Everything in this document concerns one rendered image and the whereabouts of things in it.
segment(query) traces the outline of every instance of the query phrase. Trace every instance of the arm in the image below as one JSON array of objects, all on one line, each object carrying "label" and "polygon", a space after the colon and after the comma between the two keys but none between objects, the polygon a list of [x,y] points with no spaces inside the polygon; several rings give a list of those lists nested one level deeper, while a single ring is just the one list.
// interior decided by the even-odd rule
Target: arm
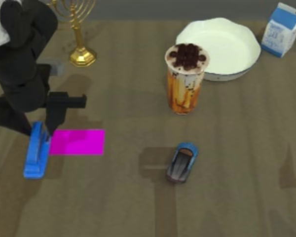
[{"label": "arm", "polygon": [[21,47],[31,35],[32,17],[27,14],[20,3],[6,0],[0,8],[0,22],[10,36],[10,47]]}]

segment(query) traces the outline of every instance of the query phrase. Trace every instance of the person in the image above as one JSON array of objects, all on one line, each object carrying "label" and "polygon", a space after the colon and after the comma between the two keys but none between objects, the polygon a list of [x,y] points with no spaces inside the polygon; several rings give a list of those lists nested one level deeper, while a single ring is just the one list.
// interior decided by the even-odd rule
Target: person
[{"label": "person", "polygon": [[38,0],[0,2],[0,24],[9,36],[0,45],[0,85],[13,109],[31,112],[49,92],[48,67],[36,61],[57,30],[57,16]]}]

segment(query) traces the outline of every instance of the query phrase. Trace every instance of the menorah base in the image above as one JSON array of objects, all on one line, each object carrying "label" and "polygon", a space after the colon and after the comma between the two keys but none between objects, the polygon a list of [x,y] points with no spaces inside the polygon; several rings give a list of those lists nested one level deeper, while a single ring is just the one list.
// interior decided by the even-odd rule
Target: menorah base
[{"label": "menorah base", "polygon": [[75,48],[75,50],[70,54],[70,62],[76,67],[88,67],[96,61],[96,52],[91,49]]}]

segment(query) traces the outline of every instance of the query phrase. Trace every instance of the blue and white carton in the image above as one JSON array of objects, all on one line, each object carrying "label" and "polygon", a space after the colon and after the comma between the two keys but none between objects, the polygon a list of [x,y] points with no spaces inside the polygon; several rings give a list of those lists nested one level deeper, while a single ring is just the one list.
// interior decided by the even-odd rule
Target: blue and white carton
[{"label": "blue and white carton", "polygon": [[283,57],[296,40],[296,9],[279,3],[266,26],[261,47],[277,57]]}]

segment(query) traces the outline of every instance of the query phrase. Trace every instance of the menorah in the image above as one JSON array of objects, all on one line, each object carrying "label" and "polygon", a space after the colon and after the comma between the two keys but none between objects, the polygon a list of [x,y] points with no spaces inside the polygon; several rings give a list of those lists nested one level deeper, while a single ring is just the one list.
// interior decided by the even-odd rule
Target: menorah
[{"label": "menorah", "polygon": [[59,18],[63,18],[63,20],[58,20],[60,26],[70,25],[74,30],[76,47],[70,53],[69,60],[76,67],[87,67],[96,60],[96,53],[85,46],[81,33],[81,23],[90,14],[95,5],[95,1],[96,0],[51,0],[51,2],[47,4],[53,8]]}]

